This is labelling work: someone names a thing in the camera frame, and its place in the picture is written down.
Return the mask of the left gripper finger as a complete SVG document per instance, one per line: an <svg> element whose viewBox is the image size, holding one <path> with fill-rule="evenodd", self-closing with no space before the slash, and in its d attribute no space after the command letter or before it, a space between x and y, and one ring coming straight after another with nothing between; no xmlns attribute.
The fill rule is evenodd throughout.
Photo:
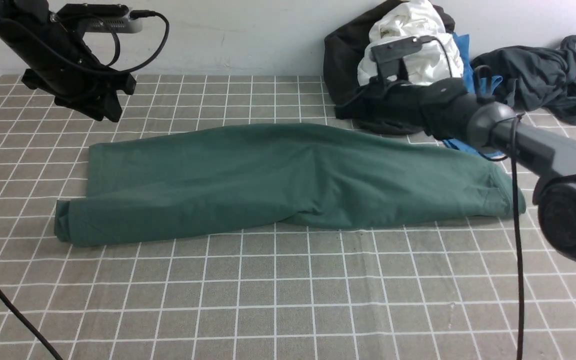
<svg viewBox="0 0 576 360"><path fill-rule="evenodd" d="M112 123L118 123L122 116L122 105L116 92L107 92L82 100L80 112L98 122L107 119Z"/></svg>

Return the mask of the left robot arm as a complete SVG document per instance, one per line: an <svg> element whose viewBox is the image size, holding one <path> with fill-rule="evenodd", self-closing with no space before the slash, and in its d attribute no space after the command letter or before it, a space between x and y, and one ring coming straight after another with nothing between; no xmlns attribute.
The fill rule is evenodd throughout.
<svg viewBox="0 0 576 360"><path fill-rule="evenodd" d="M131 95L137 82L101 63L83 37L114 35L112 22L129 14L123 4L68 3L54 12L46 0L0 0L0 39L26 64L22 83L28 89L90 119L116 123L122 116L118 91Z"/></svg>

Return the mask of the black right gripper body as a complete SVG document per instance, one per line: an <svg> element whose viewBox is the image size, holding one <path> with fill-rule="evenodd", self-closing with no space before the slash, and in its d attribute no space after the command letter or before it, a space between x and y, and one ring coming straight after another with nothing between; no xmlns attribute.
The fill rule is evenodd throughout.
<svg viewBox="0 0 576 360"><path fill-rule="evenodd" d="M334 114L379 135L455 138L464 134L471 116L471 92L460 78L423 86L373 77L336 105Z"/></svg>

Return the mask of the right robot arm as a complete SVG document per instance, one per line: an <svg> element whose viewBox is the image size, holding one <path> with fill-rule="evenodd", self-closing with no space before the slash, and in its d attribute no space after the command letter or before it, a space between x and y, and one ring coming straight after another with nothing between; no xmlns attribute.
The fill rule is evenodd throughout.
<svg viewBox="0 0 576 360"><path fill-rule="evenodd" d="M339 119L402 123L438 141L505 153L537 176L532 202L539 227L558 253L576 262L576 140L521 123L511 107L469 92L459 77L427 86L372 78L332 99Z"/></svg>

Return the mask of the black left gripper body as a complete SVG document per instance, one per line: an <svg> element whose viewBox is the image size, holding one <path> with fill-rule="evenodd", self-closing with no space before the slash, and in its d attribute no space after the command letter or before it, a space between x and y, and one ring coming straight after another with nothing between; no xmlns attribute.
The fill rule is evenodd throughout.
<svg viewBox="0 0 576 360"><path fill-rule="evenodd" d="M51 22L53 13L46 0L0 0L0 39L26 64L22 83L53 95L57 106L68 109L108 92L132 95L137 86L132 73L103 64L85 43L86 32ZM116 62L121 45L117 33L111 35Z"/></svg>

